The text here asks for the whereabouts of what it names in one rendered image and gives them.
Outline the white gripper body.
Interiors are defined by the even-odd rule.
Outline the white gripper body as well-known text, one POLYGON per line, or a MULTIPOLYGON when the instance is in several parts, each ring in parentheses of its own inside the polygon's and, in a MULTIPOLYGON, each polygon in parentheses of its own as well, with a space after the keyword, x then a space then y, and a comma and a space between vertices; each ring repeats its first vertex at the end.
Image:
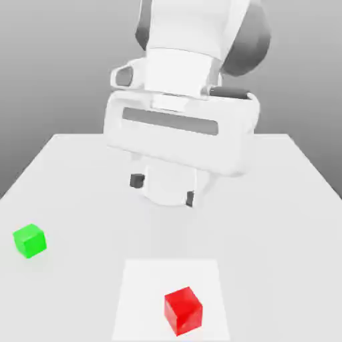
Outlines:
POLYGON ((125 151, 230 176, 246 168, 259 114, 252 93, 191 98, 117 90, 107 103, 104 136, 125 151))

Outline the small red cube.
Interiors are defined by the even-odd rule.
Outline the small red cube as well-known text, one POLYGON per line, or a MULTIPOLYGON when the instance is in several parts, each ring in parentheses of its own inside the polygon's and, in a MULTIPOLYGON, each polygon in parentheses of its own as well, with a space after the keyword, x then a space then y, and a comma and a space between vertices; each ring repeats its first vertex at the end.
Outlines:
POLYGON ((164 296, 164 316, 176 336, 202 326, 203 306, 190 287, 164 296))

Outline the small green cube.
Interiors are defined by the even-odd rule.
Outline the small green cube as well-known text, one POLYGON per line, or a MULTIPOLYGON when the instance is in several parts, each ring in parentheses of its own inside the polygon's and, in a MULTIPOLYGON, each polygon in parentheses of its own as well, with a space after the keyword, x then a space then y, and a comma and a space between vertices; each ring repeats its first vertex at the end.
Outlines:
POLYGON ((28 224, 13 232, 13 239, 17 250, 27 259, 47 248, 45 234, 35 224, 28 224))

